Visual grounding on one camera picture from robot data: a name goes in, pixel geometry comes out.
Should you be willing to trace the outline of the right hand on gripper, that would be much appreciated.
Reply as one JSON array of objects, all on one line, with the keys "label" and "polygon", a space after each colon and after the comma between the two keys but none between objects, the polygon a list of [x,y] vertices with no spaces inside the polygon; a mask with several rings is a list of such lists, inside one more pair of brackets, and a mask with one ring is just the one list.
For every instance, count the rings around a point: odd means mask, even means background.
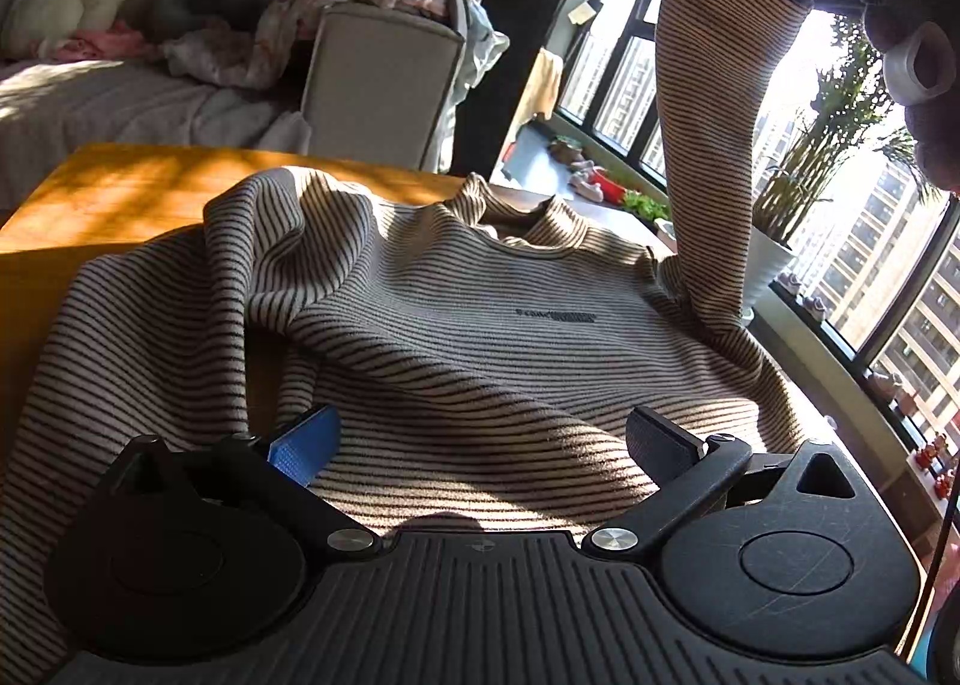
[{"label": "right hand on gripper", "polygon": [[958,7],[942,1],[867,5],[862,24],[884,59],[884,79],[905,108],[926,180],[958,192]]}]

